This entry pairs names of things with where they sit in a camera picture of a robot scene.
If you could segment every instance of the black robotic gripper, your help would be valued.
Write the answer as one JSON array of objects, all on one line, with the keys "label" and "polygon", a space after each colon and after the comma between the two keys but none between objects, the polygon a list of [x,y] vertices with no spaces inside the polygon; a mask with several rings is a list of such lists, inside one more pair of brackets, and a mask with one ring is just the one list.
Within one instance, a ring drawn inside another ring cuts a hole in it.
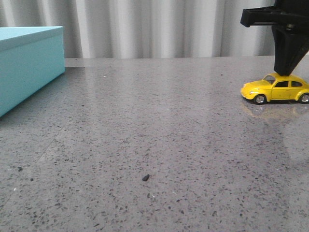
[{"label": "black robotic gripper", "polygon": [[309,0],[276,0],[274,6],[244,9],[240,23],[272,25],[279,75],[290,75],[309,51]]}]

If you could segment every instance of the small black speck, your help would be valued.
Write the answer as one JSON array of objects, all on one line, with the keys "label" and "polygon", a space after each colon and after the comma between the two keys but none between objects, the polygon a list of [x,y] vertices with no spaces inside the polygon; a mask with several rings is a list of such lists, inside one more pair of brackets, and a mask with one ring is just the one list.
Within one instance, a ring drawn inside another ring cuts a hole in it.
[{"label": "small black speck", "polygon": [[149,179],[150,175],[147,174],[146,176],[143,177],[143,181],[147,181]]}]

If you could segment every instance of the white curtain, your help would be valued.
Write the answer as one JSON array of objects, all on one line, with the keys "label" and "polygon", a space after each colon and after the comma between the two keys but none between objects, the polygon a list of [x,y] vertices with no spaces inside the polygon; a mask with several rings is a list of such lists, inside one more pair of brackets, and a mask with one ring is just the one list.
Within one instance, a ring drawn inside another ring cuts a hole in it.
[{"label": "white curtain", "polygon": [[63,26],[67,58],[273,55],[270,27],[240,24],[275,0],[0,0],[0,27]]}]

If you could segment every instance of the yellow toy car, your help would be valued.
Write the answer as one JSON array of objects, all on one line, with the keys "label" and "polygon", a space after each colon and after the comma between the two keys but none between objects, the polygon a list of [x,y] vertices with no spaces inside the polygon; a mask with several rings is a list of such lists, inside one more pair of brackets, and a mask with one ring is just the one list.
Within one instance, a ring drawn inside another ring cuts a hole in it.
[{"label": "yellow toy car", "polygon": [[309,85],[295,75],[280,76],[271,73],[260,81],[244,84],[240,92],[244,98],[253,100],[255,104],[264,104],[271,100],[309,103]]}]

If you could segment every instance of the teal box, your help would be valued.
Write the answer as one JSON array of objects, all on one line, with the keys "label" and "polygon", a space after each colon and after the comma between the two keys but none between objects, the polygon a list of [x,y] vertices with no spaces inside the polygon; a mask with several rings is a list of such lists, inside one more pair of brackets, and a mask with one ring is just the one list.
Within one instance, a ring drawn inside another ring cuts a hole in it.
[{"label": "teal box", "polygon": [[0,116],[64,71],[63,27],[0,28]]}]

